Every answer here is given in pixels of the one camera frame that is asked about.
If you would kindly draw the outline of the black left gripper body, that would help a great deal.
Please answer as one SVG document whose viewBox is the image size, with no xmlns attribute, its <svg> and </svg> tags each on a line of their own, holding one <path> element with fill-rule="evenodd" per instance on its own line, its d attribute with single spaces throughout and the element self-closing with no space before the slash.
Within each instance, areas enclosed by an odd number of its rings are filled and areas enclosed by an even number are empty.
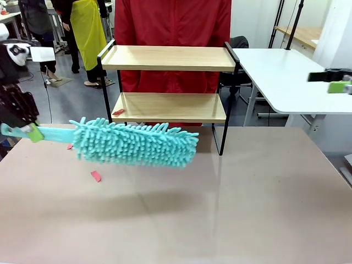
<svg viewBox="0 0 352 264">
<path fill-rule="evenodd" d="M 18 45 L 0 44 L 0 123 L 12 128 L 39 124 L 33 95 L 22 91 L 19 85 L 20 79 L 29 73 L 28 68 L 13 61 L 22 54 L 26 55 L 26 50 Z"/>
</svg>

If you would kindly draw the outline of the teal chenille duster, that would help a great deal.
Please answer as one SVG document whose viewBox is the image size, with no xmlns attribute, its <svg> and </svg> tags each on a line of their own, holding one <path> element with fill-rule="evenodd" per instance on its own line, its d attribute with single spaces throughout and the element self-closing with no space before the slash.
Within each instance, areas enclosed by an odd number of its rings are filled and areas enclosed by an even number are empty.
<svg viewBox="0 0 352 264">
<path fill-rule="evenodd" d="M 184 168 L 193 161 L 198 133 L 168 123 L 133 126 L 104 118 L 70 121 L 73 129 L 39 126 L 45 141 L 72 144 L 78 159 L 129 166 Z"/>
</svg>

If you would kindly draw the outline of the large white table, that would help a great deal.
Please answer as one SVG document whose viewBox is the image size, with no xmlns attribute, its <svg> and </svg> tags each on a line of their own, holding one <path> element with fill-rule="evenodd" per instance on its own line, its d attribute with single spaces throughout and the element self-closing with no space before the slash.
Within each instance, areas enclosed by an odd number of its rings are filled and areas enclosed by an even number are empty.
<svg viewBox="0 0 352 264">
<path fill-rule="evenodd" d="M 327 82 L 309 82 L 309 74 L 323 72 L 324 67 L 298 51 L 236 48 L 234 53 L 253 83 L 244 126 L 250 124 L 257 92 L 275 112 L 288 115 L 288 127 L 294 116 L 306 120 L 310 135 L 318 131 L 325 116 L 352 114 L 352 95 L 328 93 Z"/>
</svg>

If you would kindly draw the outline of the light wooden table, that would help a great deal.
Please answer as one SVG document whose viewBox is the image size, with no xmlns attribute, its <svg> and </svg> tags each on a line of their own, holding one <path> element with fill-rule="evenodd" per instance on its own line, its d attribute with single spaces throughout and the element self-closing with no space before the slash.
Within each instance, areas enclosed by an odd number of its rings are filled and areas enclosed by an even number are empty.
<svg viewBox="0 0 352 264">
<path fill-rule="evenodd" d="M 286 39 L 290 38 L 292 33 L 292 27 L 275 26 L 274 28 L 279 32 L 283 33 Z M 293 41 L 299 42 L 301 45 L 315 50 L 320 39 L 321 33 L 321 27 L 298 26 L 294 32 Z"/>
</svg>

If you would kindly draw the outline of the black light stand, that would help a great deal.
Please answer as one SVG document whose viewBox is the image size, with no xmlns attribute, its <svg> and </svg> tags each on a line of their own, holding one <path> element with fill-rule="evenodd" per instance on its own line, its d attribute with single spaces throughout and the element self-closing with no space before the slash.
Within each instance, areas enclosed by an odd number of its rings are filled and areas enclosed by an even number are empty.
<svg viewBox="0 0 352 264">
<path fill-rule="evenodd" d="M 298 6 L 298 11 L 297 11 L 297 14 L 296 14 L 296 17 L 295 17 L 295 21 L 294 21 L 294 24 L 293 24 L 293 27 L 292 27 L 292 30 L 291 30 L 291 33 L 290 33 L 290 37 L 289 37 L 287 46 L 285 48 L 288 51 L 291 48 L 291 44 L 292 44 L 292 41 L 293 41 L 293 38 L 294 38 L 294 34 L 295 34 L 295 31 L 296 31 L 299 19 L 300 19 L 300 15 L 301 15 L 301 11 L 303 9 L 303 6 L 304 6 L 304 0 L 300 0 L 299 6 Z"/>
</svg>

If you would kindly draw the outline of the black tripod stand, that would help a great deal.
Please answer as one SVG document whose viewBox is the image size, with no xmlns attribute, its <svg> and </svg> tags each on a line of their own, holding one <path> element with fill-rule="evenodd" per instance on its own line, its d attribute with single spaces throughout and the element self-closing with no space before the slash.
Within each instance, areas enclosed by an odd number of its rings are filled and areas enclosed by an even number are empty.
<svg viewBox="0 0 352 264">
<path fill-rule="evenodd" d="M 281 20 L 282 11 L 283 11 L 283 8 L 284 8 L 284 3 L 285 3 L 285 0 L 280 0 L 279 1 L 277 14 L 276 14 L 276 18 L 275 18 L 275 21 L 274 21 L 274 25 L 273 25 L 273 29 L 272 29 L 272 33 L 271 33 L 271 38 L 269 40 L 268 48 L 272 48 L 273 47 L 274 39 L 275 39 L 276 32 L 277 32 L 276 27 L 279 25 L 279 22 Z"/>
</svg>

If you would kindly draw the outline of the black chair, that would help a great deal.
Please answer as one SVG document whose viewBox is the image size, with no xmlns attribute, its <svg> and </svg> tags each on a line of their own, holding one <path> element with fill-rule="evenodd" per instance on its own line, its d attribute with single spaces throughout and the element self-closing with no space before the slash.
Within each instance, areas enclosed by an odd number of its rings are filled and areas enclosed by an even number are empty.
<svg viewBox="0 0 352 264">
<path fill-rule="evenodd" d="M 246 37 L 237 36 L 230 39 L 231 48 L 249 48 L 249 43 Z M 228 87 L 230 95 L 235 96 L 239 93 L 239 97 L 246 103 L 245 98 L 240 94 L 241 87 L 250 87 L 252 88 L 252 81 L 245 72 L 245 70 L 239 66 L 238 73 L 234 75 L 232 72 L 222 72 L 220 73 L 219 80 L 221 83 L 221 87 Z"/>
</svg>

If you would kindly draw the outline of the person in yellow apron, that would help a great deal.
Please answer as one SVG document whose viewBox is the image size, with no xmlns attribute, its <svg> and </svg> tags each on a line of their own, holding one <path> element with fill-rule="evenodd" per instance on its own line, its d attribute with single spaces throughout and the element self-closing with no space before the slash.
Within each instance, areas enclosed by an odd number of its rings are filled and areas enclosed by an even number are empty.
<svg viewBox="0 0 352 264">
<path fill-rule="evenodd" d="M 104 0 L 52 0 L 63 26 L 72 31 L 87 75 L 85 86 L 101 88 L 106 73 L 100 76 L 97 56 L 106 46 L 102 18 L 108 17 Z"/>
</svg>

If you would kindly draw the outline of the person in red jacket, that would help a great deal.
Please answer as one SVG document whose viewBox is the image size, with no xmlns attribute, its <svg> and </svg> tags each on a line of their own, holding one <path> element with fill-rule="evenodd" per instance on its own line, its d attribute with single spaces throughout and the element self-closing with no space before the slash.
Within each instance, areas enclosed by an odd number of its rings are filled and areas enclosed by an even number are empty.
<svg viewBox="0 0 352 264">
<path fill-rule="evenodd" d="M 223 47 L 230 39 L 232 0 L 115 0 L 118 45 Z M 120 73 L 125 92 L 213 94 L 219 73 Z"/>
</svg>

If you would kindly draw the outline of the grey metal rail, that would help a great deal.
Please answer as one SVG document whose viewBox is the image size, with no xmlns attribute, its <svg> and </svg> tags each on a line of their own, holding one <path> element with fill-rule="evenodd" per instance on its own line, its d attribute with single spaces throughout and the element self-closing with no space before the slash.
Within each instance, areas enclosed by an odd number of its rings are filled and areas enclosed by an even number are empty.
<svg viewBox="0 0 352 264">
<path fill-rule="evenodd" d="M 339 168 L 339 172 L 352 188 L 352 154 L 344 156 L 344 165 Z"/>
</svg>

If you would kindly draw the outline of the black frame wooden shelf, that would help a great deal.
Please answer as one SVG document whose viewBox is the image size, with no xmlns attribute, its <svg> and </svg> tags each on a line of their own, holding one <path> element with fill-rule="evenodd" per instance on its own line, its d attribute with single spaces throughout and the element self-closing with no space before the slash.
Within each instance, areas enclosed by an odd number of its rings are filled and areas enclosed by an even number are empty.
<svg viewBox="0 0 352 264">
<path fill-rule="evenodd" d="M 180 46 L 129 46 L 116 45 L 115 40 L 97 55 L 100 72 L 114 70 L 172 71 L 172 72 L 233 72 L 239 70 L 239 59 L 229 43 L 223 47 Z M 102 91 L 109 122 L 169 122 L 210 124 L 216 132 L 216 124 L 224 124 L 222 138 L 215 139 L 219 155 L 224 152 L 231 106 L 225 109 L 219 92 L 216 93 L 133 93 L 124 92 L 118 83 L 120 96 L 113 114 L 109 105 L 106 84 Z"/>
</svg>

